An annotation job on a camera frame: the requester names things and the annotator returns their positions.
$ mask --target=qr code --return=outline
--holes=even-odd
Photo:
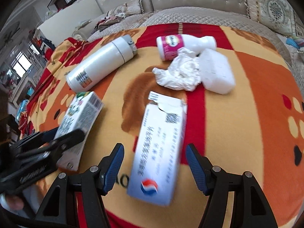
[[[179,116],[177,114],[174,114],[174,113],[167,113],[166,122],[177,123],[177,122],[179,122]]]
[[[100,99],[99,99],[97,96],[92,95],[92,96],[90,97],[89,102],[90,102],[96,109],[99,110],[99,109],[101,108],[102,103],[101,103]]]

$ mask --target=metal screw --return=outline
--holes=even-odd
[[[59,177],[60,179],[65,178],[65,176],[66,176],[66,174],[65,174],[64,172],[62,172],[62,173],[60,173],[60,174],[58,175],[58,177]]]
[[[215,172],[220,172],[221,171],[221,167],[215,165],[212,167],[212,170],[214,170]]]
[[[98,166],[92,166],[90,168],[90,172],[96,172],[96,171],[98,171]]]
[[[246,171],[245,172],[245,176],[246,177],[252,177],[253,175],[252,175],[252,173],[250,171]]]

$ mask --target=blue gripper pad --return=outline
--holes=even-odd
[[[115,184],[119,169],[123,162],[124,155],[125,155],[125,149],[124,149],[124,146],[121,144],[108,168],[108,171],[104,175],[104,182],[105,182],[104,187],[103,187],[104,192],[107,193],[110,190],[112,190],[112,188]]]
[[[204,170],[200,166],[199,161],[196,158],[192,148],[189,145],[186,147],[186,159],[188,161],[189,167],[191,169],[198,189],[202,191],[205,195],[207,195],[208,188],[206,184],[206,175],[204,173]]]

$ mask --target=ceiling fan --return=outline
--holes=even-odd
[[[20,30],[20,22],[12,24],[0,38],[0,51],[2,51],[9,43],[13,42],[13,36]]]

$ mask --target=orange blanket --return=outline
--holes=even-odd
[[[148,93],[153,90],[188,104],[184,146],[194,143],[202,155],[227,172],[251,171],[261,185],[280,227],[291,227],[304,198],[304,114],[300,91],[285,61],[265,38],[229,27],[190,23],[156,25],[123,31],[91,44],[64,41],[54,51],[22,118],[22,131],[58,126],[74,97],[65,75],[81,60],[111,40],[130,34],[138,55],[109,74],[92,90],[105,107],[83,151],[80,171],[99,163],[117,142],[125,158],[117,184],[103,198],[113,227],[198,227],[207,197],[196,187],[184,150],[174,199],[167,208],[126,194]],[[153,67],[167,68],[156,48],[156,37],[170,34],[214,36],[217,51],[226,55],[236,79],[228,95],[199,85],[194,92],[174,91],[156,84]],[[40,182],[44,192],[54,173]],[[233,194],[229,194],[224,227],[229,227]]]

